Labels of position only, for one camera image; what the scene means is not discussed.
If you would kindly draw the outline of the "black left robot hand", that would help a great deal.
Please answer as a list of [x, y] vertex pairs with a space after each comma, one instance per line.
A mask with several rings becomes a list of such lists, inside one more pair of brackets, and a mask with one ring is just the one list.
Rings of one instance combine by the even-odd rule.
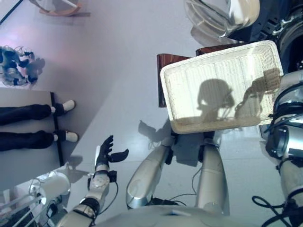
[[109, 170], [109, 163], [118, 163], [126, 160], [129, 149], [123, 152], [112, 153], [114, 136], [110, 135], [102, 145], [97, 146], [95, 159], [95, 171]]

